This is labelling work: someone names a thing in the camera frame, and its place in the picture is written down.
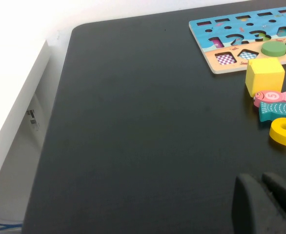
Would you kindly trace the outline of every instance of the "yellow wooden number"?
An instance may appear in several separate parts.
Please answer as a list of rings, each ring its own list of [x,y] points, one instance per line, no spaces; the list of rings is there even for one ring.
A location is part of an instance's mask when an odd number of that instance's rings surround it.
[[[275,119],[271,124],[269,134],[276,142],[286,145],[286,118]]]

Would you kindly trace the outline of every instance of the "wooden number puzzle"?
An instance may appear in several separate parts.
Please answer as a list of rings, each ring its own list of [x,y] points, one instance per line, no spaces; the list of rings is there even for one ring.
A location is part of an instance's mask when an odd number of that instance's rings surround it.
[[[269,57],[276,48],[269,41],[281,42],[271,55],[286,64],[286,7],[193,20],[189,27],[215,74],[246,70],[248,59]]]

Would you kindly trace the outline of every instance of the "teal fish toy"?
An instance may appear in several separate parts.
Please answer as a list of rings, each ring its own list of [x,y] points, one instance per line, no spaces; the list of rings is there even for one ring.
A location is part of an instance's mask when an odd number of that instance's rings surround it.
[[[260,122],[267,120],[275,120],[276,118],[286,118],[286,102],[275,102],[267,104],[265,102],[260,103],[259,107]]]

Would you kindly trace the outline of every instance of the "black table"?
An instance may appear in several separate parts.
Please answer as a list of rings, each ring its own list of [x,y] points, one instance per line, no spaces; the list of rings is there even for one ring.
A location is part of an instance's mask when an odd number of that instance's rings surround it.
[[[268,5],[286,0],[75,28],[22,233],[233,233],[236,175],[286,178],[286,147],[245,71],[212,74],[188,22]]]

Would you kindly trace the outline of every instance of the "cable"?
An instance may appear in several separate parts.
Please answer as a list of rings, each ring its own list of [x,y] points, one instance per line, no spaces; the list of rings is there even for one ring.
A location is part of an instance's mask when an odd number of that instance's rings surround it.
[[[20,226],[21,224],[3,224],[3,223],[0,223],[0,226],[4,226],[4,227],[13,227],[13,226]]]
[[[0,226],[3,226],[0,228],[0,231],[1,231],[1,230],[6,230],[6,229],[12,229],[12,228],[21,228],[22,224],[3,224],[3,223],[0,223]]]
[[[18,226],[18,227],[2,227],[0,228],[0,231],[2,230],[7,230],[7,229],[12,229],[12,228],[21,228],[22,225]]]

